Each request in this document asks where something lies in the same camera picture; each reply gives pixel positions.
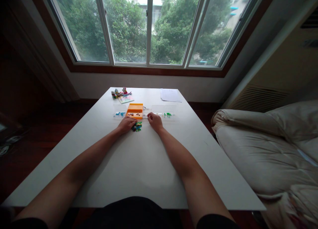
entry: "air conditioner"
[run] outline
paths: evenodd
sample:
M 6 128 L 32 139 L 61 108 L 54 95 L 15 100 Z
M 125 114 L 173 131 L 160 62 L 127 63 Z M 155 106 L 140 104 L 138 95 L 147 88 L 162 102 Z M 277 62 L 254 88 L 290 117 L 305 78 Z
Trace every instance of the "air conditioner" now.
M 318 76 L 317 6 L 318 0 L 305 2 L 222 108 L 266 112 Z

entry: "window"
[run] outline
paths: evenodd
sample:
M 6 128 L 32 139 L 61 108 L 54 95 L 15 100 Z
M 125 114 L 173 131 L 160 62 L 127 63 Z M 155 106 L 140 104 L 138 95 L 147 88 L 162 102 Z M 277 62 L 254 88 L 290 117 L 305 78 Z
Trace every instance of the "window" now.
M 48 3 L 74 65 L 206 71 L 222 70 L 261 0 Z
M 53 0 L 77 61 L 109 62 L 95 0 Z

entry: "white table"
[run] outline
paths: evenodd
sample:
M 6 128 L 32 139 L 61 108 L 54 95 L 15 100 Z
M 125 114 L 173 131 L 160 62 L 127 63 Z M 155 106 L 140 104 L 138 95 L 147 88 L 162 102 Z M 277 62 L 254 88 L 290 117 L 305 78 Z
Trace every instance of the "white table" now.
M 69 162 L 118 124 L 113 119 L 111 87 L 31 174 L 5 200 L 4 206 L 26 206 Z M 229 210 L 265 210 L 264 205 L 180 94 L 182 103 L 160 99 L 160 89 L 128 88 L 132 103 L 176 105 L 178 121 L 164 127 L 194 156 Z M 74 207 L 104 207 L 130 196 L 151 199 L 162 208 L 188 208 L 185 190 L 164 146 L 147 119 L 140 132 L 128 132 L 108 152 L 83 185 Z

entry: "tree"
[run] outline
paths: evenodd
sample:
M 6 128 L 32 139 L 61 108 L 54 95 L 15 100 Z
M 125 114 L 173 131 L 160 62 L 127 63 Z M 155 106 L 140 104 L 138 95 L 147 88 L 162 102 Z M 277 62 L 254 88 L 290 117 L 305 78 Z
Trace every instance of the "tree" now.
M 151 60 L 160 64 L 181 64 L 199 0 L 162 0 L 162 16 L 155 23 Z M 224 48 L 231 31 L 215 33 L 230 14 L 231 0 L 211 0 L 194 54 L 213 60 Z
M 104 0 L 117 62 L 146 62 L 146 25 L 141 8 L 127 0 Z
M 81 60 L 108 62 L 96 0 L 58 2 Z

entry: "left hand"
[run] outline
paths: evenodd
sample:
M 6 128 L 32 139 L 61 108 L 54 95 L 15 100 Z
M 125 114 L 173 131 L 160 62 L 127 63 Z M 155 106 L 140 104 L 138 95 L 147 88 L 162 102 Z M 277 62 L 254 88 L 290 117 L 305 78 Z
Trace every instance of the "left hand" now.
M 122 121 L 119 123 L 119 125 L 117 126 L 117 130 L 120 133 L 126 133 L 129 130 L 131 130 L 131 128 L 133 127 L 133 125 L 135 125 L 135 123 L 137 122 L 137 119 L 129 117 L 129 116 L 125 116 Z

